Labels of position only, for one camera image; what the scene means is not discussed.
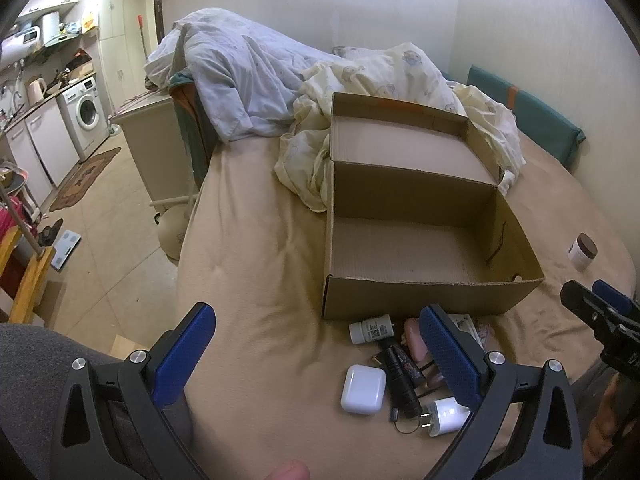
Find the door mat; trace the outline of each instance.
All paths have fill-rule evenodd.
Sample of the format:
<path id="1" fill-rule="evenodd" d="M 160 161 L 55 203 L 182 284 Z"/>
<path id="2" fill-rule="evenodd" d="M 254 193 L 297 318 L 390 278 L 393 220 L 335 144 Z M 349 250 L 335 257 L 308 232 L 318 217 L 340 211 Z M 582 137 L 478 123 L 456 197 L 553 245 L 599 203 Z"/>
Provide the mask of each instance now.
<path id="1" fill-rule="evenodd" d="M 86 194 L 95 179 L 98 178 L 121 149 L 113 148 L 108 152 L 99 153 L 84 161 L 74 176 L 62 187 L 53 204 L 51 204 L 49 211 L 71 207 L 80 202 L 80 199 Z"/>

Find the human hand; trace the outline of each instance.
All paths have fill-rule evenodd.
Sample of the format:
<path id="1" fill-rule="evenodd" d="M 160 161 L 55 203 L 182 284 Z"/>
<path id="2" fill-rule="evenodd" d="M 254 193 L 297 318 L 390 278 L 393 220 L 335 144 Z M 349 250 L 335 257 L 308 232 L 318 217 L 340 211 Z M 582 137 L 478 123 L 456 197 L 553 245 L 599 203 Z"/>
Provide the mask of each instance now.
<path id="1" fill-rule="evenodd" d="M 613 402 L 618 390 L 620 374 L 615 374 L 605 390 L 598 413 L 589 425 L 589 433 L 582 443 L 582 461 L 591 466 L 606 455 L 613 446 L 611 439 L 618 430 L 620 422 L 613 410 Z"/>
<path id="2" fill-rule="evenodd" d="M 309 480 L 308 467 L 299 460 L 288 460 L 265 480 Z"/>

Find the bed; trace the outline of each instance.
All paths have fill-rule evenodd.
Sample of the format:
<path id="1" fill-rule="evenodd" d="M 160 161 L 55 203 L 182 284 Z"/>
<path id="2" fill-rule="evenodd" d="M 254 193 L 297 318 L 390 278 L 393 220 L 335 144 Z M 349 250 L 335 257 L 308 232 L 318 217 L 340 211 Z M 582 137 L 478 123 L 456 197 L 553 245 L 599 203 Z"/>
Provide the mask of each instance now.
<path id="1" fill-rule="evenodd" d="M 631 295 L 636 270 L 578 182 L 520 137 L 527 164 L 507 199 L 546 280 L 504 316 L 482 319 L 493 333 L 486 349 L 520 364 L 557 358 L 575 380 L 600 345 L 560 305 L 561 285 L 575 279 L 590 286 L 601 278 Z M 217 147 L 182 248 L 177 319 L 205 301 L 218 320 L 186 387 L 194 457 L 212 479 L 258 480 L 290 458 L 305 462 L 313 480 L 423 478 L 451 435 L 397 433 L 388 399 L 369 417 L 340 407 L 347 368 L 370 364 L 376 347 L 352 345 L 347 324 L 319 317 L 325 216 L 276 179 L 278 143 L 249 137 Z M 600 250 L 584 274 L 566 257 L 580 232 Z M 513 408 L 495 452 L 507 442 Z"/>

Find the cardboard box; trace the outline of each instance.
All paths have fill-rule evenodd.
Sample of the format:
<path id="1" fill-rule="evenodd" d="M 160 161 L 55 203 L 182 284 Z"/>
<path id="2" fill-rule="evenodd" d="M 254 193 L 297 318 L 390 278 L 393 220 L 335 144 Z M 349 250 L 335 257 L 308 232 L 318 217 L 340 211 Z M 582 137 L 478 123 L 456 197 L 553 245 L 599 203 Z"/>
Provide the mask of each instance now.
<path id="1" fill-rule="evenodd" d="M 86 62 L 71 71 L 71 74 L 69 74 L 69 80 L 80 79 L 93 71 L 94 64 L 91 61 Z"/>
<path id="2" fill-rule="evenodd" d="M 503 314 L 544 275 L 467 118 L 334 94 L 322 316 Z"/>

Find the white bottle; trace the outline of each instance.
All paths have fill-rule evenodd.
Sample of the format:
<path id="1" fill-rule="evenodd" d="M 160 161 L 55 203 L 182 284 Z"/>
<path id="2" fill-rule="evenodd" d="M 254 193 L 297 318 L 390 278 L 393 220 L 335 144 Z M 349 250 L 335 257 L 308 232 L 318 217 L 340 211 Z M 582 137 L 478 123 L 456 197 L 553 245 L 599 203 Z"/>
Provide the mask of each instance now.
<path id="1" fill-rule="evenodd" d="M 580 233 L 568 251 L 569 260 L 578 272 L 584 272 L 598 254 L 598 247 L 586 234 Z"/>
<path id="2" fill-rule="evenodd" d="M 393 334 L 394 326 L 391 324 L 389 314 L 349 325 L 349 335 L 354 345 L 371 343 L 372 341 L 391 337 Z"/>

